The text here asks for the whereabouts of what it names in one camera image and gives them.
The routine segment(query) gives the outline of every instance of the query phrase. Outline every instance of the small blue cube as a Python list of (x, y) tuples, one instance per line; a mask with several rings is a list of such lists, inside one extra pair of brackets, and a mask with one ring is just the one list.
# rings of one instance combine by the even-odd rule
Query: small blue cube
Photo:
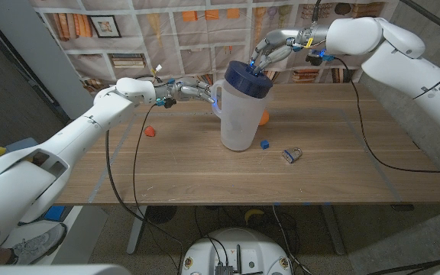
[(269, 142), (267, 142), (267, 141), (261, 141), (261, 142), (260, 142), (260, 146), (263, 148), (263, 150), (264, 150), (264, 149), (267, 149), (267, 148), (269, 148)]

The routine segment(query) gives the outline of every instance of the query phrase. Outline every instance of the pitcher handle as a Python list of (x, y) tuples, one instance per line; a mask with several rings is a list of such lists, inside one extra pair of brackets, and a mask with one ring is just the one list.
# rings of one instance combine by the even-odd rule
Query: pitcher handle
[(217, 97), (217, 88), (223, 86), (223, 82), (225, 80), (217, 80), (215, 84), (212, 86), (212, 99), (214, 102), (212, 103), (212, 110), (215, 115), (217, 115), (220, 118), (220, 115), (222, 114), (222, 110), (218, 107), (218, 97)]

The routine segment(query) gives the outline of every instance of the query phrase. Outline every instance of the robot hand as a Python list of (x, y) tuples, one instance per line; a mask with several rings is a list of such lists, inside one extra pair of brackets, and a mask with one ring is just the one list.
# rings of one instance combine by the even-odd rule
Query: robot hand
[(328, 26), (323, 25), (270, 31), (256, 46), (249, 60), (249, 64), (253, 66), (261, 54), (259, 66), (254, 69), (253, 74), (263, 71), (271, 63), (287, 58), (291, 50), (297, 52), (304, 47), (310, 48), (325, 42), (327, 32)]
[(213, 103), (210, 93), (210, 85), (192, 77), (183, 77), (174, 84), (156, 87), (158, 99), (172, 98), (178, 101), (188, 101), (189, 99), (204, 100)]

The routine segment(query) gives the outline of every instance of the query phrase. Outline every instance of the wooden table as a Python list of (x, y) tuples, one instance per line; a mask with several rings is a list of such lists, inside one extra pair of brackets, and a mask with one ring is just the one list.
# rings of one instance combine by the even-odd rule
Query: wooden table
[[(398, 167), (436, 169), (427, 156), (362, 86), (361, 108), (374, 153)], [(276, 85), (269, 122), (251, 147), (234, 152), (220, 141), (220, 120), (205, 102), (154, 107), (136, 172), (142, 205), (398, 204), (440, 202), (440, 174), (408, 173), (381, 166), (361, 136), (349, 84)], [(126, 203), (134, 202), (132, 165), (148, 106), (110, 131), (112, 172)], [(262, 150), (260, 141), (268, 140)], [(281, 152), (299, 147), (288, 164)], [(104, 137), (76, 165), (58, 204), (116, 204), (105, 169)]]

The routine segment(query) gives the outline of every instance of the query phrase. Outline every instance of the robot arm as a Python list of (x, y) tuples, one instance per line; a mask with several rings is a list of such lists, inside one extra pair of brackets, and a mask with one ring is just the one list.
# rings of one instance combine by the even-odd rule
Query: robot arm
[(418, 36), (382, 18), (337, 19), (330, 27), (271, 31), (253, 52), (252, 66), (262, 53), (253, 73), (288, 57), (291, 50), (310, 48), (323, 41), (330, 54), (361, 55), (373, 51), (362, 64), (363, 71), (414, 99), (440, 124), (440, 68), (422, 58), (425, 44)]
[[(209, 86), (184, 78), (155, 87), (151, 82), (124, 78), (103, 89), (94, 106), (81, 117), (34, 147), (0, 157), (0, 245), (18, 222), (32, 222), (49, 209), (66, 186), (77, 161), (110, 128), (127, 121), (141, 102), (169, 108), (173, 99), (204, 99)], [(37, 166), (28, 157), (44, 158)]]

